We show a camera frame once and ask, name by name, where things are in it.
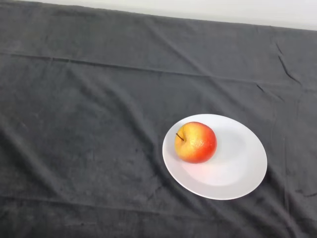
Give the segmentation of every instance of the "plate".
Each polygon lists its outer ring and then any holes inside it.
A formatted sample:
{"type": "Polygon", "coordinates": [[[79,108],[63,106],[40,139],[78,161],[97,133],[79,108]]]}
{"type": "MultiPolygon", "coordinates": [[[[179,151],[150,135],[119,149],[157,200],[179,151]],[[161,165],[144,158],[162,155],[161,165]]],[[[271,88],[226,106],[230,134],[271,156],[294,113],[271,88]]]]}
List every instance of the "plate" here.
{"type": "Polygon", "coordinates": [[[180,120],[167,132],[162,150],[174,179],[187,190],[211,199],[234,199],[252,192],[267,169],[265,149],[257,136],[236,120],[219,115],[201,114],[180,120]],[[216,152],[204,163],[184,162],[174,149],[177,131],[191,121],[209,126],[217,137],[216,152]]]}

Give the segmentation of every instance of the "yellow apple skin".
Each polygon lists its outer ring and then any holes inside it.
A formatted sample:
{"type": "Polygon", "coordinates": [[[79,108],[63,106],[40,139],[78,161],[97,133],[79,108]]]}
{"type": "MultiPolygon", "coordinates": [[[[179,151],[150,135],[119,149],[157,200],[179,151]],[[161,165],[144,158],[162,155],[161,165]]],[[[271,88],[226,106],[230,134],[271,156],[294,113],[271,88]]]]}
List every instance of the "yellow apple skin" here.
{"type": "Polygon", "coordinates": [[[179,158],[189,163],[209,160],[217,148],[214,131],[200,122],[184,124],[175,136],[175,151],[179,158]]]}

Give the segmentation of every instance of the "gray fabric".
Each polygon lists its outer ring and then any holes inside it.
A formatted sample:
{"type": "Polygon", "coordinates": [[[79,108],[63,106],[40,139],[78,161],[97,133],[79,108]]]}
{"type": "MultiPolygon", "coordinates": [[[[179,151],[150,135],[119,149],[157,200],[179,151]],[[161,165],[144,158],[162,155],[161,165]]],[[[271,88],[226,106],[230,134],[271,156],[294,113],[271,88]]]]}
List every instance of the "gray fabric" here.
{"type": "Polygon", "coordinates": [[[313,31],[1,2],[1,237],[317,237],[316,75],[313,31]],[[263,143],[251,194],[168,173],[166,132],[203,113],[263,143]]]}

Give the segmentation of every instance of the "apple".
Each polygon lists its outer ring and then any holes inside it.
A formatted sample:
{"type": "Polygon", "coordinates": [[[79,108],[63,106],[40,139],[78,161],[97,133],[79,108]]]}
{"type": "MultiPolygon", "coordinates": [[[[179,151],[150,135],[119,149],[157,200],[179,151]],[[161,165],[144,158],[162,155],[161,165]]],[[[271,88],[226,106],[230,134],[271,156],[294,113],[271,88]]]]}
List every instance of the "apple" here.
{"type": "Polygon", "coordinates": [[[200,122],[184,124],[175,136],[176,154],[189,163],[202,163],[209,160],[217,148],[214,131],[200,122]]]}

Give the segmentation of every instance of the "apple stem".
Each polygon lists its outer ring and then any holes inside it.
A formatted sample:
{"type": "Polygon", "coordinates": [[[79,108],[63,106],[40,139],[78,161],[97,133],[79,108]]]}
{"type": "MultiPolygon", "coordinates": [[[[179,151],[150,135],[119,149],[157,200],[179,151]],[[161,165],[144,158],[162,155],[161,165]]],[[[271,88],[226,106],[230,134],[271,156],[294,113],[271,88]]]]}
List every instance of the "apple stem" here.
{"type": "Polygon", "coordinates": [[[177,135],[182,141],[184,141],[184,139],[183,139],[182,137],[180,137],[179,134],[176,133],[176,135],[177,135]]]}

